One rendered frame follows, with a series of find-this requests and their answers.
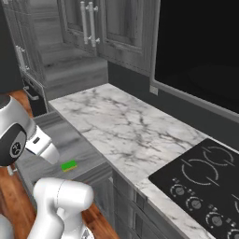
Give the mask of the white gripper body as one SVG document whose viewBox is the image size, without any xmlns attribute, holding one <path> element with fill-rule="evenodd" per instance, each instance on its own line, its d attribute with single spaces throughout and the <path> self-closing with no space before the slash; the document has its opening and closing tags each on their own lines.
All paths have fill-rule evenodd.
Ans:
<svg viewBox="0 0 239 239">
<path fill-rule="evenodd" d="M 52 143 L 50 143 L 47 148 L 40 154 L 40 157 L 50 164 L 55 164 L 60 159 L 60 154 L 58 149 Z"/>
</svg>

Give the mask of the green and yellow sponge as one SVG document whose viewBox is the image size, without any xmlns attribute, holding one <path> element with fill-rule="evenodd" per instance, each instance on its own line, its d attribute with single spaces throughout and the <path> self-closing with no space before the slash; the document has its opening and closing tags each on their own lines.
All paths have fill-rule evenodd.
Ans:
<svg viewBox="0 0 239 239">
<path fill-rule="evenodd" d="M 61 168 L 63 172 L 70 171 L 76 167 L 77 167 L 77 163 L 75 160 L 71 160 L 61 164 Z"/>
</svg>

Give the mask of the grey wood open drawer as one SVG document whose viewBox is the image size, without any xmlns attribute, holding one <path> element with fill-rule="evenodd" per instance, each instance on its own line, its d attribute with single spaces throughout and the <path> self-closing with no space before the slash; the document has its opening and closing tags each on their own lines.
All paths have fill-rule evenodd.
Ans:
<svg viewBox="0 0 239 239">
<path fill-rule="evenodd" d="M 91 185 L 95 190 L 95 200 L 103 201 L 107 195 L 106 183 L 111 176 L 106 158 L 58 113 L 51 112 L 34 118 L 34 121 L 51 137 L 60 159 L 56 164 L 50 164 L 29 151 L 23 152 L 16 166 L 29 197 L 32 197 L 38 179 L 57 177 Z M 61 164 L 71 160 L 76 161 L 77 167 L 63 172 Z"/>
</svg>

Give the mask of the grey wood base drawers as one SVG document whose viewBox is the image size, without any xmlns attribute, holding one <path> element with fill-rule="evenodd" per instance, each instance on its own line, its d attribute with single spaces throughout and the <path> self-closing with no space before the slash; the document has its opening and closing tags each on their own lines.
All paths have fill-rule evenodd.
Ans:
<svg viewBox="0 0 239 239">
<path fill-rule="evenodd" d="M 146 200 L 115 170 L 112 177 L 115 231 L 119 239 L 184 239 L 163 218 L 148 215 Z"/>
</svg>

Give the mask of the grey wood tall cupboard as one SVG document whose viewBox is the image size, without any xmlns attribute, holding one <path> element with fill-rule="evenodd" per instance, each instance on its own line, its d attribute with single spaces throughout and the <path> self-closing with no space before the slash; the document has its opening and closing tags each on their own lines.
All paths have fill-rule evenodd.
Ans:
<svg viewBox="0 0 239 239">
<path fill-rule="evenodd" d="M 27 72 L 22 72 L 46 86 L 46 74 L 39 48 L 39 41 L 36 35 L 34 12 L 38 0 L 0 0 L 7 18 L 7 25 L 16 45 L 24 49 L 23 57 L 29 67 Z"/>
</svg>

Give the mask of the grey wood narrow cupboard door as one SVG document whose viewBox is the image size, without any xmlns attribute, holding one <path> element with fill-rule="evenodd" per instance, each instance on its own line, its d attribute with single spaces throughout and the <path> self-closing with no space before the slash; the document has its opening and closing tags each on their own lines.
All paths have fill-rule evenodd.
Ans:
<svg viewBox="0 0 239 239">
<path fill-rule="evenodd" d="M 84 44 L 83 27 L 80 12 L 80 1 L 85 2 L 86 18 L 88 28 L 88 45 Z M 63 42 L 67 45 L 81 49 L 89 53 L 91 56 L 96 56 L 96 47 L 91 45 L 91 26 L 88 4 L 92 0 L 57 0 L 60 23 L 62 28 Z"/>
</svg>

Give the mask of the grey wood wide cupboard door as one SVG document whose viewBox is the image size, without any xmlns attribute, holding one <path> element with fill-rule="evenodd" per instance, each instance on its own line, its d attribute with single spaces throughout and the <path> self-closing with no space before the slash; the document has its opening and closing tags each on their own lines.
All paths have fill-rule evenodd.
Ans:
<svg viewBox="0 0 239 239">
<path fill-rule="evenodd" d="M 97 0 L 98 55 L 150 75 L 154 21 L 160 0 Z"/>
</svg>

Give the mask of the black hob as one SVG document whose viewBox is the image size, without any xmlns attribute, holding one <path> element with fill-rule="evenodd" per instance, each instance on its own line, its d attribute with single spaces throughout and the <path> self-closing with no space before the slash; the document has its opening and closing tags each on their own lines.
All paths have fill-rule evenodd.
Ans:
<svg viewBox="0 0 239 239">
<path fill-rule="evenodd" d="M 239 153 L 206 138 L 148 179 L 216 239 L 239 239 Z"/>
</svg>

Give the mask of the black microwave oven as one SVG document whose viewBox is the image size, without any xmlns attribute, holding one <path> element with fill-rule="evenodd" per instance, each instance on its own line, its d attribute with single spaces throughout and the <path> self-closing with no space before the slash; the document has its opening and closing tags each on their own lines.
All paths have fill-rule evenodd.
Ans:
<svg viewBox="0 0 239 239">
<path fill-rule="evenodd" d="M 239 0 L 160 0 L 151 83 L 239 123 Z"/>
</svg>

